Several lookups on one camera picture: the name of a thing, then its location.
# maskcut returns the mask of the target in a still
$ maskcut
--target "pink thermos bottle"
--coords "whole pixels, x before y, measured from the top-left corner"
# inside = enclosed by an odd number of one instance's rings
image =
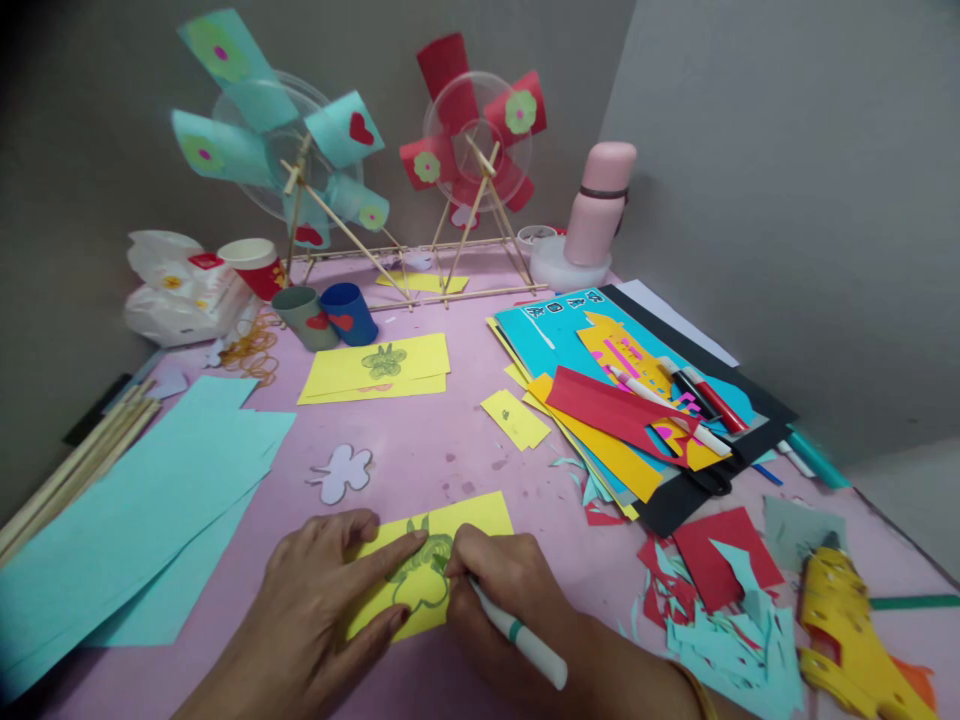
[[[574,265],[596,267],[607,261],[627,203],[637,149],[630,143],[597,143],[587,156],[583,183],[573,200],[563,254]]]

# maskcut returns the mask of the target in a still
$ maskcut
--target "green drawing on paper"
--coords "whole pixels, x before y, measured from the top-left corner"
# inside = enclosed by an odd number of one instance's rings
[[[400,374],[400,363],[407,359],[406,350],[394,350],[393,343],[387,345],[387,349],[383,349],[383,345],[377,346],[377,352],[373,355],[367,355],[361,363],[364,367],[371,368],[370,377],[374,380],[379,380],[382,377],[387,375],[399,375]]]
[[[429,515],[424,516],[420,529],[430,531]],[[414,530],[413,520],[407,520],[407,532]],[[387,582],[397,586],[393,591],[393,602],[406,603],[411,614],[421,606],[440,607],[450,592],[450,581],[444,575],[444,569],[452,550],[453,538],[449,535],[428,537],[416,555],[387,577]]]

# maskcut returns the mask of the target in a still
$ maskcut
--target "cyan paper windmill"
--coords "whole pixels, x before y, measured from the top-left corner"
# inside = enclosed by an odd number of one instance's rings
[[[433,102],[423,121],[423,139],[400,148],[400,159],[415,189],[436,186],[447,197],[441,226],[451,204],[470,208],[444,294],[474,216],[492,210],[504,250],[510,255],[506,241],[511,240],[520,256],[520,265],[514,262],[526,283],[520,289],[536,295],[504,206],[518,212],[533,196],[527,177],[530,138],[547,127],[539,76],[531,71],[511,87],[496,75],[471,71],[460,33],[430,43],[417,53],[417,60]],[[434,252],[439,235],[438,227]]]
[[[177,142],[190,167],[238,183],[287,222],[301,247],[330,246],[330,217],[319,203],[297,202],[284,192],[284,160],[302,162],[303,189],[316,192],[341,220],[383,229],[390,203],[363,184],[361,163],[384,144],[358,93],[330,102],[302,80],[274,71],[236,10],[204,15],[179,33],[222,90],[213,119],[173,111]]]

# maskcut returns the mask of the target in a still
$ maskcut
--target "black marker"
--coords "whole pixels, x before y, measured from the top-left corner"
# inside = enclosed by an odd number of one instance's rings
[[[668,357],[662,357],[657,358],[657,362],[670,374],[670,377],[673,378],[677,387],[696,398],[697,405],[700,406],[700,417],[707,422],[713,422],[720,418],[720,411],[703,396],[703,393],[690,381],[690,378],[680,371],[680,368],[673,360]]]

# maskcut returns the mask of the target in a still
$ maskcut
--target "red marker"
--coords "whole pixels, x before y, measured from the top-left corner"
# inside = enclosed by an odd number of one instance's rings
[[[750,426],[740,419],[740,416],[737,415],[733,409],[723,401],[723,398],[717,394],[716,390],[707,385],[707,381],[703,379],[703,376],[700,373],[698,373],[689,365],[687,365],[687,367],[685,367],[681,372],[687,376],[697,390],[699,390],[703,396],[717,409],[717,411],[720,413],[720,419],[723,421],[723,426],[727,430],[733,434],[736,434],[749,429]]]

